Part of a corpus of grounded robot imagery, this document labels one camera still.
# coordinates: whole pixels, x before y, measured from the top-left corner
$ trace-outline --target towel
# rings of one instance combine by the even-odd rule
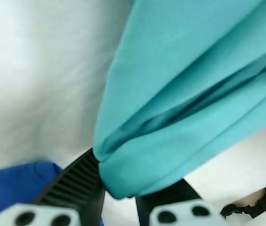
[[[163,189],[266,126],[266,0],[136,0],[94,151],[111,195]]]

